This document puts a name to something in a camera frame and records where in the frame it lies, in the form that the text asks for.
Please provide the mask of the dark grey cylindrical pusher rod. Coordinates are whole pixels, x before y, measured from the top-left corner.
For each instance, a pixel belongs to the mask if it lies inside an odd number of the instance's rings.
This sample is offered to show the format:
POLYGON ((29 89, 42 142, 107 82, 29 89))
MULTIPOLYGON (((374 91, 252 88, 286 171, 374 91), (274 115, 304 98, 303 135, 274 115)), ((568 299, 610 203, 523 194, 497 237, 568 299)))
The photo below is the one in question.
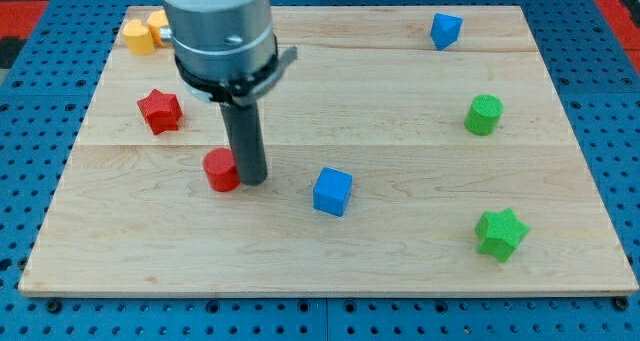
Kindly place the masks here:
POLYGON ((268 167, 257 105, 222 105, 221 112, 240 182, 249 186, 262 184, 268 167))

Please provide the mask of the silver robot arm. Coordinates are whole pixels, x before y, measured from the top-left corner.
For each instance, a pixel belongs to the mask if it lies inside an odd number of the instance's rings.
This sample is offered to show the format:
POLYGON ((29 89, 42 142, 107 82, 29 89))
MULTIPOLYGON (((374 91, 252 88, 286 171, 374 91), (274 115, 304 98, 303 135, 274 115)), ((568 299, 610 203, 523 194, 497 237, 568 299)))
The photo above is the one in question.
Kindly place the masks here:
POLYGON ((296 56, 279 54, 270 0, 162 0, 179 74, 194 95, 220 106, 240 182, 268 175, 257 100, 296 56))

